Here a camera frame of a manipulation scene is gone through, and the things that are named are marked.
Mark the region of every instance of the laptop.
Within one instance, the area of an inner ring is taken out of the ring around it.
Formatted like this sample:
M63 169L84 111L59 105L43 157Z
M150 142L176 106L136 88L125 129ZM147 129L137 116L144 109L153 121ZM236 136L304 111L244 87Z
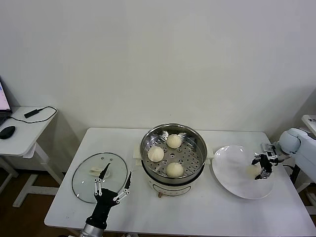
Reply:
M11 113L12 110L9 106L8 99L5 96L0 77L0 126L4 123L4 121L6 121L7 117L11 115Z

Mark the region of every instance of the steamed bun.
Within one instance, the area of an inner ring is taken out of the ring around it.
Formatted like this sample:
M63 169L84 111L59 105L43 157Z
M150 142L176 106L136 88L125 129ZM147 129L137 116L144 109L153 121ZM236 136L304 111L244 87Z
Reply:
M182 140L180 136L177 134L169 135L167 138L167 145L171 148L174 148L174 149L178 148L181 146L181 143L182 143Z
M171 178L179 178L183 175L184 169L183 166L177 162L170 163L167 166L166 174Z
M149 149L147 155L152 162L159 162L163 159L164 152L162 148L153 146Z
M251 164L246 167L246 173L248 177L251 179L255 179L257 175L260 174L260 172L261 172L261 166L258 164L255 164L255 165Z

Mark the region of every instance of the monitor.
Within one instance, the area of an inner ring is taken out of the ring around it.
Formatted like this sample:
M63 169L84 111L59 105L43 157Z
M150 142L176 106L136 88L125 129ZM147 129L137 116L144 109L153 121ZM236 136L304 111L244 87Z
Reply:
M1 81L0 81L0 111L11 111L8 100L5 96L3 87L1 85Z

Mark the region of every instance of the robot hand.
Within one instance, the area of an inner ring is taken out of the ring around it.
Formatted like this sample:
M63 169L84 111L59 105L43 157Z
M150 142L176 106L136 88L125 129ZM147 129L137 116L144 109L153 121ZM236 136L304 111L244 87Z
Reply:
M107 227L107 219L109 216L110 209L116 206L120 201L126 197L130 192L130 180L132 173L130 172L127 182L124 186L124 192L118 195L109 189L101 188L101 183L104 183L104 176L109 167L110 163L100 173L99 178L94 180L94 197L97 200L97 204L93 210L93 213L85 221L84 229L81 231L81 237L101 237L103 231Z
M284 161L278 159L274 145L262 143L261 148L264 153L255 154L255 159L251 163L256 164L259 162L261 166L261 172L255 177L255 180L269 178L269 176L272 174L272 163L277 166L279 163Z

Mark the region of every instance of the wooden floor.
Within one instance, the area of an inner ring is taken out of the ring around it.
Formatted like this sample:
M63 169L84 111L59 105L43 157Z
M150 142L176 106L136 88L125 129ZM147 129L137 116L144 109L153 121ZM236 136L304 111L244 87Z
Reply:
M7 173L0 168L0 184ZM30 173L22 172L18 178L12 178L0 194L0 230L1 237L58 237L59 235L74 235L66 229L52 228L44 224L44 218L49 210L54 196L27 195L20 208L12 207L13 202L28 180ZM34 183L36 186L58 187L55 180L42 173ZM311 205L304 192L300 193L304 205ZM311 216L316 225L316 216ZM121 233L104 233L105 237L121 237Z

